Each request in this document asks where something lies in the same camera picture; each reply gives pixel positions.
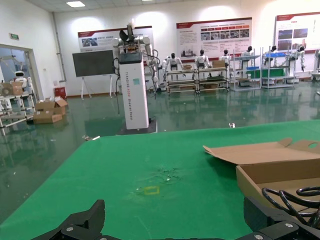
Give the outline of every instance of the ceiling light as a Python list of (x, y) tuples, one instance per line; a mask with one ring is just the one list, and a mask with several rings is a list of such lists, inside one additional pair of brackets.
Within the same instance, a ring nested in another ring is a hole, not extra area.
[(69, 2), (66, 2), (66, 4), (68, 4), (72, 8), (80, 8), (80, 7), (86, 6), (80, 1), (69, 1)]

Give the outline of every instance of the doorway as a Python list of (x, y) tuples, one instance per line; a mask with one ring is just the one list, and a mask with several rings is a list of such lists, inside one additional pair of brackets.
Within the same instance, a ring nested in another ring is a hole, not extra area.
[[(15, 72), (22, 71), (25, 78), (31, 78), (34, 97), (39, 100), (39, 89), (35, 80), (34, 68), (31, 64), (32, 49), (0, 45), (0, 83), (11, 83), (15, 80)], [(29, 85), (25, 91), (30, 92)]]

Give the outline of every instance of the red box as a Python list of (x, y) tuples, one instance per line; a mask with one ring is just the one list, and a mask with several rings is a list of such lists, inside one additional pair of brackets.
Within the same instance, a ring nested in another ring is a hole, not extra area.
[(64, 86), (63, 87), (56, 87), (54, 89), (54, 96), (66, 99), (67, 98), (66, 88)]

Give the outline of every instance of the exit sign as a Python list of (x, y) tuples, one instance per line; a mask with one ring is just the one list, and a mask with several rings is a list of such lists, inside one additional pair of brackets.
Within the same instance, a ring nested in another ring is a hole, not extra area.
[(19, 35), (18, 34), (13, 34), (13, 33), (9, 33), (10, 38), (13, 40), (19, 40)]

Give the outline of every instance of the yellow tape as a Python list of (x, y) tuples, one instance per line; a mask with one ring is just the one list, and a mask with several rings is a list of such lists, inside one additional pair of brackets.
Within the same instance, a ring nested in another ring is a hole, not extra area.
[(158, 186), (147, 186), (143, 188), (144, 195), (156, 195), (160, 193), (160, 188)]

